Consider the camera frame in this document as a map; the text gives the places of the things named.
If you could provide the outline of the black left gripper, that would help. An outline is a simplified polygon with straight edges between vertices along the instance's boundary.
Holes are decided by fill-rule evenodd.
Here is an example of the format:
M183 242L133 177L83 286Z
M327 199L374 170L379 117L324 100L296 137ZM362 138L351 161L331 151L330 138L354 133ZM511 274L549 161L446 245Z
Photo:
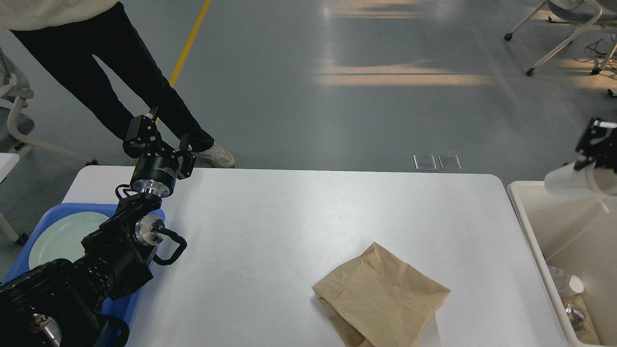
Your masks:
M130 120L122 148L130 158L137 159L131 189L166 198L174 193L177 180L192 176L197 158L190 133L181 137L179 149L161 145L156 113L157 107L152 107L145 115Z

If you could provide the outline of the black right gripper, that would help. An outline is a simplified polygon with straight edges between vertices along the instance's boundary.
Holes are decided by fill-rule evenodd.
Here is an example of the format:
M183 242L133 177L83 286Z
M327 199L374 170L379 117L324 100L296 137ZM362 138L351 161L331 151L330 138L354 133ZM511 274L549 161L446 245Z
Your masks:
M574 170L594 168L617 171L617 123L593 117L578 141Z

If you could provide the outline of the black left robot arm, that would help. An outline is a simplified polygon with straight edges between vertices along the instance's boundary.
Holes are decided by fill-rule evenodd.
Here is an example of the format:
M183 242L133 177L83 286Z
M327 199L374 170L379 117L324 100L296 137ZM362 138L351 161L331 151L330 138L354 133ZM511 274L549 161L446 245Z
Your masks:
M169 266L187 248L154 212L191 176L196 156L188 133L175 149L156 122L157 107L130 121L123 149L137 160L133 175L115 189L114 215L81 240L84 256L46 262L1 286L3 347L94 347L108 326L119 332L114 345L126 345L129 325L102 314L104 301L136 293L153 278L151 262Z

